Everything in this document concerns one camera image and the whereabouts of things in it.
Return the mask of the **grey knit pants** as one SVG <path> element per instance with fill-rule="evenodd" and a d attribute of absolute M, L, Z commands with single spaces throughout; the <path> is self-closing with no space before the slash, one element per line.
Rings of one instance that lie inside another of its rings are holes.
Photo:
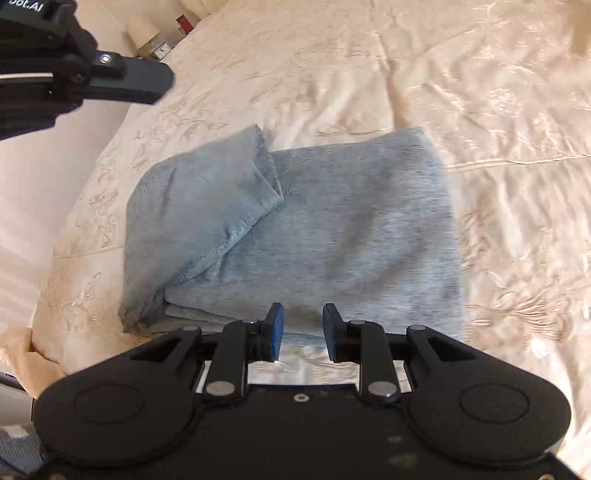
<path fill-rule="evenodd" d="M 270 151 L 250 126 L 143 175 L 126 210 L 125 330 L 213 332 L 276 302 L 291 342 L 322 342 L 328 303 L 392 333 L 462 335 L 451 199 L 422 129 Z"/>

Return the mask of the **red box on nightstand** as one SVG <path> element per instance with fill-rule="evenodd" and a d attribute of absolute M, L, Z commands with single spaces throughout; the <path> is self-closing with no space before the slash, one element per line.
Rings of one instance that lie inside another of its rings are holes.
<path fill-rule="evenodd" d="M 179 32 L 183 36 L 188 35 L 193 30 L 193 25 L 184 15 L 180 15 L 179 17 L 177 17 L 176 23 L 178 25 Z"/>

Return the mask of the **cream tufted headboard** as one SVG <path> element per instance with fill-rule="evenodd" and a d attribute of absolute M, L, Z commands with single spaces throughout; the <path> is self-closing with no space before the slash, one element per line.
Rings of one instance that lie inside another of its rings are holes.
<path fill-rule="evenodd" d="M 219 10 L 228 3 L 228 0 L 180 0 L 187 10 L 203 19 Z"/>

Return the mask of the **cream embroidered bedspread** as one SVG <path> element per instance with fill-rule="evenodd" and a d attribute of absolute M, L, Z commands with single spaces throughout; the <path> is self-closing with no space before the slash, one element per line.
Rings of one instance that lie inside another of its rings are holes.
<path fill-rule="evenodd" d="M 276 149 L 410 125 L 445 165 L 470 344 L 554 382 L 560 456 L 590 474 L 590 5 L 231 1 L 168 55 L 174 89 L 132 107 L 54 249 L 32 341 L 74 372 L 122 331 L 126 202 L 156 162 L 259 124 Z"/>

